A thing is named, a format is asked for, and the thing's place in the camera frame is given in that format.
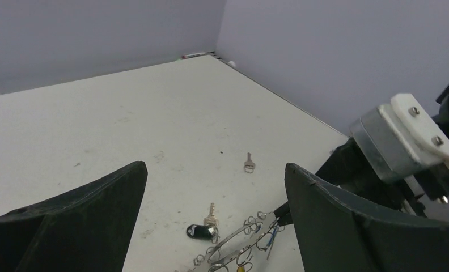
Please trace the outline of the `large metal keyring with rings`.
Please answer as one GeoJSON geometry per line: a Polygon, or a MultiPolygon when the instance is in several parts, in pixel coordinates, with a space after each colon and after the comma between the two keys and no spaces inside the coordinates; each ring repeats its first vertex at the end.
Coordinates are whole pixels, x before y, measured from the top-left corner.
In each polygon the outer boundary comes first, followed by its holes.
{"type": "Polygon", "coordinates": [[[273,212],[259,211],[249,216],[242,227],[198,254],[184,271],[251,271],[254,256],[266,253],[269,258],[277,235],[284,229],[273,212]]]}

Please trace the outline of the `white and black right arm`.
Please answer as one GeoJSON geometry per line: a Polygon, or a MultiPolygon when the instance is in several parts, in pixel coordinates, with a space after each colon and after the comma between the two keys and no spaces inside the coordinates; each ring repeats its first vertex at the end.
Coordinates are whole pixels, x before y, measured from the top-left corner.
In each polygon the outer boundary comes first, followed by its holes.
{"type": "Polygon", "coordinates": [[[317,177],[376,204],[427,218],[421,198],[449,199],[449,85],[429,116],[413,95],[399,93],[350,126],[317,177]]]}

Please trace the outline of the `silver key with small ring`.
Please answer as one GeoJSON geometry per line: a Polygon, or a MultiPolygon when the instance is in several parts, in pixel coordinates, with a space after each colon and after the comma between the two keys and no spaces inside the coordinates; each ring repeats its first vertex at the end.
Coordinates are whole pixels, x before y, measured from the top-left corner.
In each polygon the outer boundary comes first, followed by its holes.
{"type": "Polygon", "coordinates": [[[256,164],[252,161],[251,155],[252,154],[250,152],[248,152],[247,160],[244,162],[243,169],[246,173],[253,173],[256,168],[256,164]]]}

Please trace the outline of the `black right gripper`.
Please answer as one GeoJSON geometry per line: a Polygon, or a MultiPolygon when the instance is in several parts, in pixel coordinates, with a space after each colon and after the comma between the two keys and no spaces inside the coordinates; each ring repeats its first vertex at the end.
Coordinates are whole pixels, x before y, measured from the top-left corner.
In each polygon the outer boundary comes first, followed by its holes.
{"type": "MultiPolygon", "coordinates": [[[[424,218],[429,217],[425,213],[426,206],[420,201],[425,194],[415,194],[404,179],[391,184],[383,182],[354,138],[349,138],[346,143],[334,149],[315,175],[375,204],[424,218]]],[[[289,213],[288,202],[273,211],[276,218],[286,217],[289,213]]]]}

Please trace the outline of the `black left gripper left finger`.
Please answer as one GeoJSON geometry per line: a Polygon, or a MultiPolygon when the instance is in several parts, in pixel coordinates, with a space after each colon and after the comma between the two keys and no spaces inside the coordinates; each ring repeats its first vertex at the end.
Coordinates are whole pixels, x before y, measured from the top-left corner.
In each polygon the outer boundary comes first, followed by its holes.
{"type": "Polygon", "coordinates": [[[0,216],[0,271],[121,271],[148,171],[134,161],[0,216]]]}

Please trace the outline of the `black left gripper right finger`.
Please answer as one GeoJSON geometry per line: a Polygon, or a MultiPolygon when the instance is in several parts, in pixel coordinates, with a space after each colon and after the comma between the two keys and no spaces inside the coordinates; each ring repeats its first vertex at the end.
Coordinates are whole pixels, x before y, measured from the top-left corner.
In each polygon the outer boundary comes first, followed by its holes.
{"type": "Polygon", "coordinates": [[[305,271],[449,271],[449,222],[375,204],[294,163],[285,188],[305,271]]]}

